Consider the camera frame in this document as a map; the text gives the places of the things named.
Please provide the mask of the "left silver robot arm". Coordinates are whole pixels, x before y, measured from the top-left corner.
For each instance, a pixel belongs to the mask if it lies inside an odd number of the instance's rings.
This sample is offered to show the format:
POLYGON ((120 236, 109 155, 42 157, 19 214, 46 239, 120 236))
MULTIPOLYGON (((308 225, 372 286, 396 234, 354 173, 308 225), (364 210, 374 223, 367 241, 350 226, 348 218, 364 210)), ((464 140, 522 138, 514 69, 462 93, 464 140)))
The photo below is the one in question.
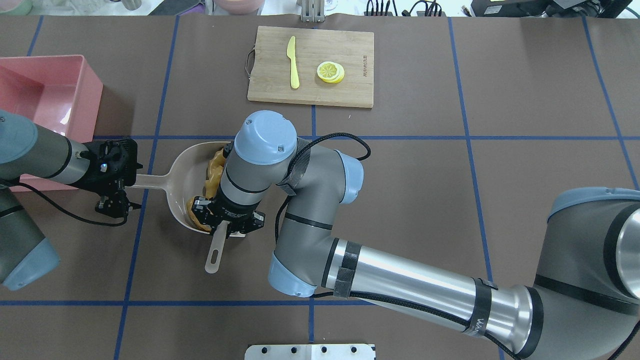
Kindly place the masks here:
POLYGON ((141 207, 130 201, 126 188, 135 184, 142 165, 138 144, 130 137, 81 143, 13 112, 3 110, 0 118, 0 280, 7 289, 17 291, 55 269, 60 256, 14 188, 31 191, 82 223, 120 227, 127 223, 130 210, 141 207), (26 174, 98 195, 94 210, 112 222, 87 219, 64 209, 23 182, 26 174))

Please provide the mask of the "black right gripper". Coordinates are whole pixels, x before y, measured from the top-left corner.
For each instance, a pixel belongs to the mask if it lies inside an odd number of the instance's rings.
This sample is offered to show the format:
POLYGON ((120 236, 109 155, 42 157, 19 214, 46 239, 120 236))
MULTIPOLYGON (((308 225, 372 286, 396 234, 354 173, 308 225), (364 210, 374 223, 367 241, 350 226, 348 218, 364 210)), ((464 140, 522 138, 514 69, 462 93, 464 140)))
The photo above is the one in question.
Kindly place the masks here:
POLYGON ((235 203, 224 194, 218 194, 208 199, 203 196, 195 196, 192 210, 202 224, 211 227, 211 235, 222 221, 229 222, 227 237, 232 233, 246 235, 259 230, 265 225, 265 214, 257 211, 258 203, 242 205, 235 203))

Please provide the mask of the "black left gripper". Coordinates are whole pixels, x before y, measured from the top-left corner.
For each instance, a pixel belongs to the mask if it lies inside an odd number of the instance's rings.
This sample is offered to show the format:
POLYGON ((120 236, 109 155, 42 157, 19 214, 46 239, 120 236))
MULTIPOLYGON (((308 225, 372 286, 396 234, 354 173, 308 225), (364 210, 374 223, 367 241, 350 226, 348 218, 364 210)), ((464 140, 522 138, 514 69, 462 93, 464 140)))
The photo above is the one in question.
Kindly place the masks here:
POLYGON ((91 141, 84 143, 87 150, 80 157, 89 160, 86 173, 75 182, 75 187, 100 196, 94 210, 113 219, 126 219, 131 210, 142 208, 141 203, 131 202, 123 191, 137 180, 137 171, 143 166, 138 162, 138 144, 134 139, 91 141))

